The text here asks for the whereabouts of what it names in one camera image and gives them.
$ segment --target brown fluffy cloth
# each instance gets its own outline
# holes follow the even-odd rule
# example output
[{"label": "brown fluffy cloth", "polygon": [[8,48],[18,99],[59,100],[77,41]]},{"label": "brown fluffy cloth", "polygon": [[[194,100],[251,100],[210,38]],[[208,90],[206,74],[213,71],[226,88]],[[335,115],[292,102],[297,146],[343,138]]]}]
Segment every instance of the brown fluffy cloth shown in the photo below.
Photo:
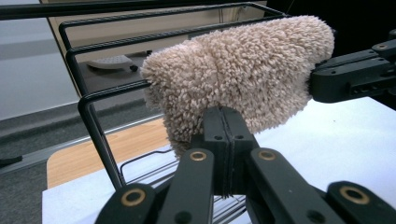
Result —
[{"label": "brown fluffy cloth", "polygon": [[301,16],[201,35],[153,53],[142,68],[147,106],[160,108],[181,155],[206,108],[238,110],[252,133],[285,123],[311,99],[307,80],[332,56],[332,29]]}]

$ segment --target black wire rack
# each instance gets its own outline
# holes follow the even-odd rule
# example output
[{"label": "black wire rack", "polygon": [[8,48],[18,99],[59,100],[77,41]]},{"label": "black wire rack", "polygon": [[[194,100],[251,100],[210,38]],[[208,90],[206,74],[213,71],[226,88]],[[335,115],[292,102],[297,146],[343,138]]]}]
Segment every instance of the black wire rack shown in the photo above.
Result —
[{"label": "black wire rack", "polygon": [[[230,7],[254,7],[259,10],[262,10],[265,13],[265,16],[263,18],[254,19],[254,20],[231,21],[227,23],[209,24],[209,25],[198,26],[188,29],[162,32],[153,35],[141,35],[132,38],[125,38],[125,39],[80,46],[75,48],[72,48],[66,32],[67,29],[70,27],[87,26],[87,25],[114,22],[114,21],[133,21],[137,19],[164,17],[164,16],[170,16],[176,14],[192,13],[192,12],[199,12],[199,11],[206,11],[213,9],[223,9]],[[203,32],[209,32],[213,30],[225,29],[225,28],[230,28],[245,24],[262,22],[262,21],[270,21],[285,17],[288,17],[288,15],[286,15],[283,12],[271,9],[269,7],[264,7],[255,3],[245,2],[245,3],[232,3],[232,4],[213,5],[213,6],[190,7],[183,9],[171,9],[171,10],[168,9],[162,11],[149,12],[149,13],[135,13],[130,15],[103,17],[103,18],[95,18],[88,20],[65,21],[60,24],[59,32],[61,34],[62,40],[67,50],[65,55],[66,63],[70,69],[71,75],[81,95],[81,99],[78,102],[78,111],[81,115],[82,120],[84,121],[84,124],[91,136],[91,139],[96,147],[99,157],[101,158],[101,161],[105,166],[107,174],[115,189],[120,189],[123,186],[125,186],[127,183],[125,182],[125,178],[122,174],[122,170],[118,168],[117,163],[114,159],[110,145],[107,142],[105,132],[100,125],[99,119],[96,116],[96,111],[93,106],[93,103],[97,101],[105,100],[110,97],[121,95],[127,92],[144,89],[146,87],[149,87],[150,83],[147,80],[142,79],[132,83],[120,85],[114,88],[108,88],[101,91],[88,92],[83,75],[81,74],[81,71],[79,69],[76,57],[79,54],[92,53],[99,50],[132,46],[135,44],[140,44],[144,42],[160,40],[160,39],[165,39],[180,35],[200,34]]]}]

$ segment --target gray wall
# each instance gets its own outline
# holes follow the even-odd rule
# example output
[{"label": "gray wall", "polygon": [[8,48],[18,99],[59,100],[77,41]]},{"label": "gray wall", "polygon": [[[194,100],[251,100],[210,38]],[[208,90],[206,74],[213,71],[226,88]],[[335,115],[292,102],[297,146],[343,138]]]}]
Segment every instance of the gray wall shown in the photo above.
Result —
[{"label": "gray wall", "polygon": [[[0,0],[0,5],[38,0]],[[46,19],[0,21],[0,120],[78,100]]]}]

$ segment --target white tabletop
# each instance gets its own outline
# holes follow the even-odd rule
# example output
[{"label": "white tabletop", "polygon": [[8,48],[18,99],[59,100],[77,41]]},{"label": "white tabletop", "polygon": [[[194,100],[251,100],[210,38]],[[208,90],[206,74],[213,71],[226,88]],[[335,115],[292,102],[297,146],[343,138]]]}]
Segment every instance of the white tabletop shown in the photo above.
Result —
[{"label": "white tabletop", "polygon": [[[281,152],[309,184],[326,191],[332,182],[354,182],[396,208],[395,129],[396,111],[362,98],[329,105],[310,101],[285,125],[255,136],[261,147]],[[137,161],[125,175],[131,179],[173,160],[168,153]],[[93,223],[113,192],[104,170],[47,189],[43,223]],[[237,223],[248,223],[240,218]]]}]

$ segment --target wooden surface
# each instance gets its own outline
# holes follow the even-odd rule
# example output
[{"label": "wooden surface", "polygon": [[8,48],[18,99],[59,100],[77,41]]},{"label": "wooden surface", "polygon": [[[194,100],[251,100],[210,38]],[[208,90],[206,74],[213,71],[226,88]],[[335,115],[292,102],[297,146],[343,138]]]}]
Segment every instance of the wooden surface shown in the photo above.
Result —
[{"label": "wooden surface", "polygon": [[[169,142],[163,120],[156,119],[107,136],[117,162],[127,161]],[[90,140],[55,152],[47,162],[48,188],[88,175],[104,166]]]}]

